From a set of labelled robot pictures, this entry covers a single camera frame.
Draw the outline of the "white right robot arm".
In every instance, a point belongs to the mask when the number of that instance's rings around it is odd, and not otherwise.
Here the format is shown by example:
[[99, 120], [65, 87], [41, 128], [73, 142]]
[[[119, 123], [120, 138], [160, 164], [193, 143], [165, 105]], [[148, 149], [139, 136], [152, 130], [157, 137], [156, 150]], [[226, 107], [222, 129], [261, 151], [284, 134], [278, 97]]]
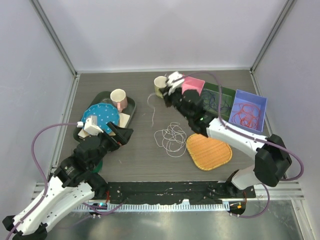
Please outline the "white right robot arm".
[[175, 108], [188, 121], [196, 134], [220, 140], [249, 156], [254, 164], [245, 169], [235, 170], [224, 183], [219, 195], [236, 198], [243, 191], [257, 184], [276, 187], [292, 164], [284, 142], [278, 135], [266, 137], [230, 127], [217, 114], [204, 109], [203, 100], [196, 90], [182, 91], [179, 87], [160, 89], [165, 105]]

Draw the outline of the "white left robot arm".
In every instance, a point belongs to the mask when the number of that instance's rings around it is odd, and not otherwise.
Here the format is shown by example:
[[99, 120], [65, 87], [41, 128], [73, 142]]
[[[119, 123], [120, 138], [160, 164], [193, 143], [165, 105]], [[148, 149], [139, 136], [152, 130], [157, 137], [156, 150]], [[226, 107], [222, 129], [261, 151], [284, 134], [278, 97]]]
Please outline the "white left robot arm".
[[48, 232], [78, 205], [93, 198], [100, 200], [108, 183], [94, 169], [109, 152], [126, 145], [133, 129], [108, 122], [114, 135], [100, 131], [87, 136], [65, 158], [50, 179], [44, 180], [42, 192], [19, 214], [6, 216], [2, 223], [8, 240], [44, 240]]

